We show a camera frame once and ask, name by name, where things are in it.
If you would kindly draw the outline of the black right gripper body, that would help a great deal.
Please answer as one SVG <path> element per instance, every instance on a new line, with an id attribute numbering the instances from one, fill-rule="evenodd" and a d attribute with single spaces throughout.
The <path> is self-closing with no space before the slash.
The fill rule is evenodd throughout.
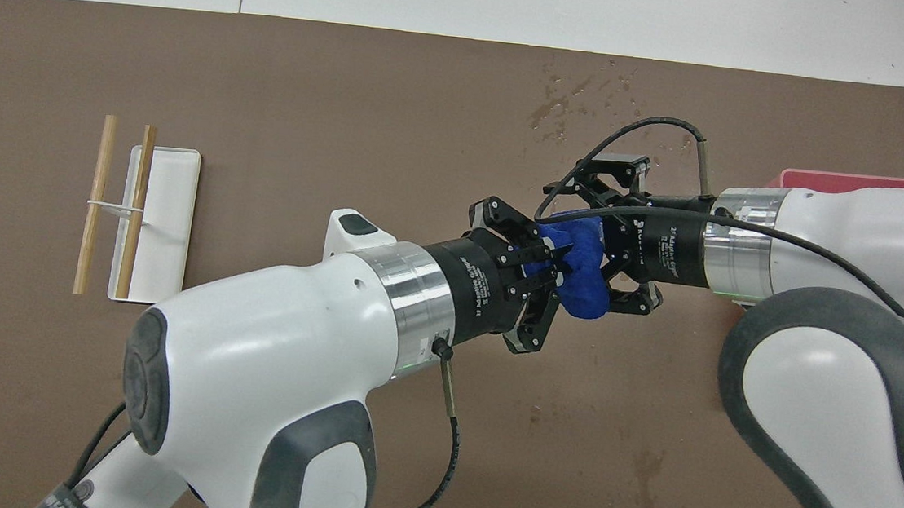
<path id="1" fill-rule="evenodd" d="M 644 207 L 641 213 L 624 216 L 623 224 L 620 259 L 631 280 L 708 287 L 703 261 L 706 221 L 699 214 Z"/>

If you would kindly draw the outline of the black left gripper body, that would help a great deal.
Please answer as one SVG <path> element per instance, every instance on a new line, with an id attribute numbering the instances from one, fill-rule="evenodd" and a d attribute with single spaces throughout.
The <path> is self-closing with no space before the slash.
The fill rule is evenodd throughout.
<path id="1" fill-rule="evenodd" d="M 508 247 L 509 242 L 496 234 L 481 232 L 424 247 L 450 288 L 455 316 L 452 343 L 500 335 L 516 326 L 522 302 L 509 296 L 509 288 L 521 279 L 522 271 L 499 261 L 509 253 Z"/>

